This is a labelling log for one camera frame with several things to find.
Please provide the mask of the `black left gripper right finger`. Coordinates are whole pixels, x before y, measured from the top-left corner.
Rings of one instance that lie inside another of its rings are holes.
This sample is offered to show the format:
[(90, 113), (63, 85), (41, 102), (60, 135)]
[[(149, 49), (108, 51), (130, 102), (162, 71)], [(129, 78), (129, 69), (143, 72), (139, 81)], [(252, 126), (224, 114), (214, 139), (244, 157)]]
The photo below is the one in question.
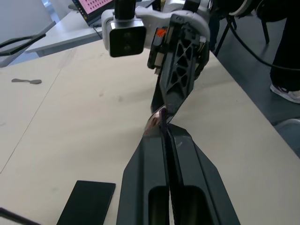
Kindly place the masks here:
[(240, 224), (217, 168), (187, 130), (168, 125), (166, 158), (175, 224)]

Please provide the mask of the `finger of the black plain right gripper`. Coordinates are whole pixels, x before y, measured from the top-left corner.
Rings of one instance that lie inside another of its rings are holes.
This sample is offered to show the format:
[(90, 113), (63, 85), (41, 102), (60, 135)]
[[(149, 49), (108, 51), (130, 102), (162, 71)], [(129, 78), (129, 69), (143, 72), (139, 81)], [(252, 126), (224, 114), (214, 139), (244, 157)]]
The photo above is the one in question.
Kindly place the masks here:
[(152, 111), (157, 111), (163, 105), (164, 101), (160, 88), (160, 76), (158, 76), (150, 108)]

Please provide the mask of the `finger of the black lattice right gripper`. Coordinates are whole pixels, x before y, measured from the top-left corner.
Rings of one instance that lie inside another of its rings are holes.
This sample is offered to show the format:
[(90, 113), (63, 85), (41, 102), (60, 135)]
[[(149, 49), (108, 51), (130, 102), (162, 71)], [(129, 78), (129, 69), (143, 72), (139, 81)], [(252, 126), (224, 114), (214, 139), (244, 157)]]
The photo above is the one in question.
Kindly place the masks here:
[(170, 122), (193, 90), (200, 59), (200, 35), (184, 17), (172, 15), (165, 44), (159, 86), (166, 120)]

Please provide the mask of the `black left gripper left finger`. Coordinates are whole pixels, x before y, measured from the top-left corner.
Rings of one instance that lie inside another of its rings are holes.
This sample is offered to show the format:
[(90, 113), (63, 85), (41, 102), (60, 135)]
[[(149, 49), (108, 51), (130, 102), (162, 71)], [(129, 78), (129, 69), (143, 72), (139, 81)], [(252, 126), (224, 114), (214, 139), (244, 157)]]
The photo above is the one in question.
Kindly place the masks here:
[(158, 126), (143, 134), (124, 169), (116, 223), (169, 224), (169, 179), (165, 143)]

